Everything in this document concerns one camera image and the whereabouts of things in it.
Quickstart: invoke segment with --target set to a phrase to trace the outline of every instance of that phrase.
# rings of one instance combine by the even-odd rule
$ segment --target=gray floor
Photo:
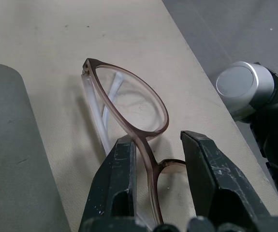
[[[260,62],[278,73],[278,1],[163,0],[211,82],[235,61]],[[268,179],[264,159],[244,123],[237,122]]]

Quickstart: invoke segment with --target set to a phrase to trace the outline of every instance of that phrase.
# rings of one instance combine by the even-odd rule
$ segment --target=eyeglass temple arm
[[[100,135],[100,139],[101,139],[102,145],[104,147],[105,154],[107,156],[111,151],[111,148],[110,148],[111,146],[109,143],[109,137],[108,137],[108,132],[107,132],[109,111],[108,111],[107,107],[104,106],[103,116],[101,117],[101,111],[100,111],[100,108],[99,108],[99,105],[98,105],[98,102],[96,99],[96,94],[95,94],[95,90],[94,90],[91,78],[89,76],[82,75],[82,80],[83,80],[85,94],[88,98],[91,112],[92,112],[92,115],[96,122],[98,133]],[[109,95],[108,95],[111,102],[114,101],[114,97],[115,97],[119,87],[121,86],[123,80],[124,80],[124,77],[122,76],[122,73],[117,72],[115,75],[113,84],[111,86],[111,89],[109,91]],[[137,216],[146,224],[146,226],[151,231],[156,227],[154,220],[151,219],[142,210],[142,208],[139,205],[137,205],[136,213],[137,213]]]
[[[92,80],[89,76],[82,74],[82,81],[84,85],[84,91],[88,98],[91,112],[94,117],[102,145],[104,147],[105,154],[108,155],[111,151],[109,137],[108,137],[107,130],[105,129],[104,123],[102,121],[101,112],[96,99],[96,94],[95,94]]]

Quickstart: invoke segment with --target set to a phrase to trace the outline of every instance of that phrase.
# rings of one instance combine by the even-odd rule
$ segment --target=eyeglass frame
[[[112,102],[113,100],[110,99],[106,94],[106,92],[104,91],[96,73],[97,68],[108,68],[111,70],[122,72],[134,77],[137,81],[139,81],[139,83],[142,84],[153,95],[153,97],[157,100],[158,104],[161,106],[162,112],[164,114],[163,123],[154,131],[144,131],[129,123],[114,106]],[[123,128],[123,130],[132,138],[132,140],[138,147],[147,173],[147,187],[148,187],[148,193],[149,193],[150,203],[152,207],[153,217],[157,224],[163,224],[163,218],[161,214],[161,209],[160,209],[160,204],[158,199],[158,191],[157,191],[157,183],[158,183],[159,175],[161,173],[180,172],[186,170],[186,163],[183,160],[164,159],[158,163],[155,159],[151,147],[148,144],[149,140],[152,140],[157,136],[161,135],[168,128],[169,114],[167,108],[165,107],[159,95],[144,80],[142,80],[140,77],[133,74],[132,72],[112,64],[104,63],[102,61],[92,59],[92,58],[87,58],[83,64],[82,80],[84,86],[87,87],[90,91],[88,92],[88,89],[86,89],[87,94],[92,98],[94,98],[93,99],[94,108],[98,107],[98,111],[93,111],[93,109],[92,111],[93,111],[94,119],[97,124],[97,128],[100,132],[99,134],[101,136],[102,144],[105,144],[103,143],[103,140],[105,140],[106,139],[105,137],[107,137],[107,131],[105,136],[104,135],[105,126],[103,122],[99,123],[99,117],[101,118],[101,114],[99,111],[99,106],[95,105],[97,104],[97,102],[95,102],[96,96],[95,96],[93,86],[96,88],[99,96],[103,100],[105,107],[113,115],[114,119]]]

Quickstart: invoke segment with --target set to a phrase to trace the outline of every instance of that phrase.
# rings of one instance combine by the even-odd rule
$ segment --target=scratch mark
[[[211,165],[211,168],[213,170],[223,170],[223,171],[227,171],[227,172],[231,171],[230,168],[227,168],[227,167],[214,167],[214,166]]]
[[[26,159],[23,159],[22,161],[20,161],[20,162],[18,162],[18,163],[16,163],[17,165],[18,164],[20,164],[20,163],[23,163],[23,162],[25,162],[26,160],[28,160],[29,158],[26,158]]]
[[[244,181],[248,182],[247,178],[244,176],[243,172],[240,169],[235,168],[235,170],[236,170],[237,174],[239,175],[239,177],[241,177]]]
[[[127,159],[128,159],[128,158],[122,158],[122,159],[117,159],[117,158],[116,158],[115,160],[127,160]]]

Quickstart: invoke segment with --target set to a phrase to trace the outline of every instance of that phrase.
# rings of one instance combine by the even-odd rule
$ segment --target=beige table
[[[87,57],[134,72],[161,96],[170,125],[152,145],[158,160],[183,159],[181,130],[204,133],[278,215],[277,195],[161,0],[0,0],[0,63],[23,76],[72,231],[104,159],[82,91]],[[124,134],[112,128],[112,141]],[[138,202],[150,213],[138,165]],[[179,175],[171,181],[164,220],[185,228],[195,215],[189,187]]]

